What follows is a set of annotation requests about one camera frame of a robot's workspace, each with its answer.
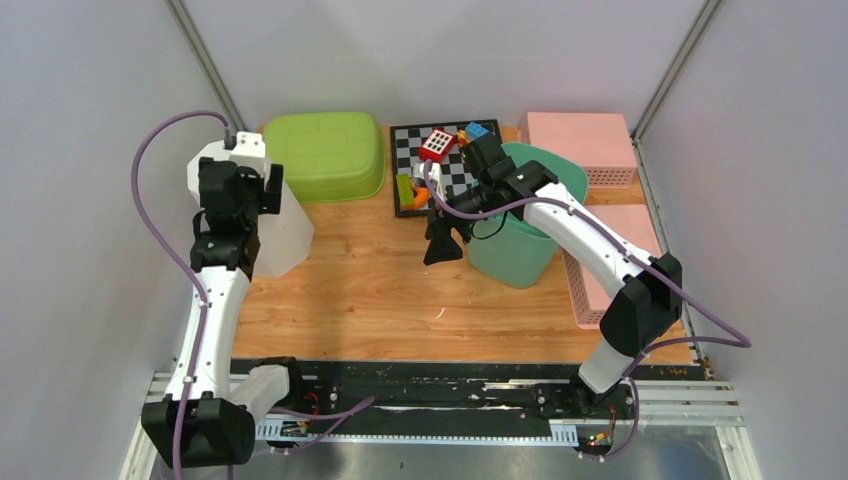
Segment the pink box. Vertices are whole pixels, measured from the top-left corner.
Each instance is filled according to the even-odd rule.
[[[589,175],[590,187],[627,188],[636,156],[624,116],[618,113],[528,113],[518,141],[550,150]]]
[[[651,215],[645,205],[593,205],[586,208],[628,242],[655,257],[662,254]],[[577,326],[584,329],[599,328],[598,323],[612,299],[586,267],[577,263],[565,250],[562,251],[562,261]]]

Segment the teal bucket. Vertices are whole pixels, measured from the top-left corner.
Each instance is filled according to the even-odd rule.
[[[583,203],[589,191],[589,177],[574,163],[555,153],[524,143],[505,143],[504,151],[516,166],[536,160],[559,178],[569,193]],[[474,239],[468,244],[471,265],[507,285],[527,288],[535,284],[544,273],[557,251],[557,243],[535,227],[506,214],[503,229],[486,240]],[[500,215],[477,222],[474,235],[484,238],[494,233],[501,224]]]

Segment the chessboard mat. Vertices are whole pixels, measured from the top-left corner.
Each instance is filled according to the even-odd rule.
[[[413,172],[415,172],[415,169],[418,168],[418,165],[421,163],[421,160],[418,158],[418,149],[427,140],[427,137],[433,133],[434,128],[441,128],[448,133],[456,135],[460,130],[464,130],[471,122],[477,122],[486,130],[494,132],[495,136],[498,137],[498,141],[503,141],[501,139],[501,132],[498,127],[497,120],[468,120],[465,122],[429,123],[422,125],[401,125],[391,127],[392,185],[394,186],[395,216],[417,217],[427,215],[427,212],[429,212],[430,209],[435,208],[436,202],[431,198],[427,205],[417,210],[407,210],[405,212],[401,211],[395,177],[399,173],[405,173],[409,175],[409,178],[412,179],[414,183],[415,176],[413,175]],[[462,155],[459,153],[458,144],[451,148],[451,151],[448,152],[447,158],[442,161],[440,166],[442,168],[442,180],[445,182],[445,193],[448,198],[451,198],[454,195],[459,195],[471,187],[474,179],[471,177],[471,174],[468,173],[465,168],[465,164],[462,162]]]

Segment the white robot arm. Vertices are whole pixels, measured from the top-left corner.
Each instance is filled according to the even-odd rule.
[[[282,166],[272,165],[265,156],[260,134],[239,132],[234,139],[210,143],[189,162],[187,174],[188,189],[202,208],[194,219],[195,243],[190,257],[191,269],[208,299],[205,326],[200,342],[195,344],[203,305],[202,296],[194,290],[176,371],[162,401],[144,405],[141,423],[171,466],[175,412],[188,384],[182,465],[243,464],[253,451],[255,425],[280,400],[289,398],[293,404],[300,400],[301,378],[293,358],[270,359],[230,390],[230,359],[239,311],[255,270],[282,274],[308,253],[308,242],[304,250],[303,245],[294,245],[297,242],[288,242],[281,234],[299,229],[299,233],[307,234],[299,235],[301,239],[311,239],[312,224],[299,206],[281,208],[283,201],[296,200],[283,182]],[[206,230],[201,227],[204,218]],[[299,257],[289,257],[288,266],[262,263],[260,229],[269,243],[283,242],[290,250],[300,248]],[[196,357],[196,367],[190,374],[192,356]]]
[[[682,281],[682,267],[670,254],[651,257],[604,225],[540,163],[516,167],[494,135],[476,138],[461,152],[479,184],[447,200],[447,208],[431,212],[424,263],[462,258],[451,230],[456,229],[468,243],[473,223],[487,216],[478,212],[499,209],[546,233],[585,265],[613,298],[600,322],[601,341],[570,385],[573,398],[569,400],[581,412],[589,412],[618,384],[642,350],[680,318],[681,298],[639,263],[652,266],[677,285]]]

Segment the wooden table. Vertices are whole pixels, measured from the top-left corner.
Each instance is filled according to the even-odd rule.
[[[388,128],[384,128],[388,145]],[[517,128],[504,127],[505,142]],[[582,362],[597,330],[574,323],[560,254],[528,289],[503,285],[467,259],[425,267],[424,218],[394,216],[392,169],[374,197],[306,205],[309,258],[276,279],[254,279],[233,355],[346,360]],[[590,189],[587,204],[644,203],[628,189]],[[679,324],[664,337],[679,337]],[[688,347],[650,361],[689,363]]]

